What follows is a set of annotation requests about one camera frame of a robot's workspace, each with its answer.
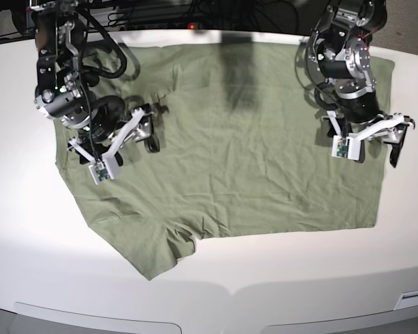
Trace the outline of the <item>green T-shirt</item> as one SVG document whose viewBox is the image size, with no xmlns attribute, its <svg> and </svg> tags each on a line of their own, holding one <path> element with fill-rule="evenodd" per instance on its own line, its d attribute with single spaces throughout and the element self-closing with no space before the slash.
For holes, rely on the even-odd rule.
<svg viewBox="0 0 418 334">
<path fill-rule="evenodd" d="M 144 278 L 193 255 L 195 239 L 376 225 L 387 148 L 363 163 L 331 155 L 296 45 L 240 42 L 130 48 L 95 94 L 149 103 L 160 151 L 121 150 L 114 180 L 95 184 L 54 123 L 56 166 L 88 227 Z"/>
</svg>

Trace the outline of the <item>black power strip red light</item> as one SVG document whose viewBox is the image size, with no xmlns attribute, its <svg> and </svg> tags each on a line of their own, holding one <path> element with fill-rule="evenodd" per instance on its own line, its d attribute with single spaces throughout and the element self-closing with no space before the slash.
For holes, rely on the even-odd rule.
<svg viewBox="0 0 418 334">
<path fill-rule="evenodd" d="M 121 30 L 133 31 L 133 30 L 158 30 L 158 29 L 190 29 L 201 30 L 211 29 L 212 26 L 208 22 L 156 22 L 156 23 L 141 23 L 141 24 L 128 24 Z"/>
</svg>

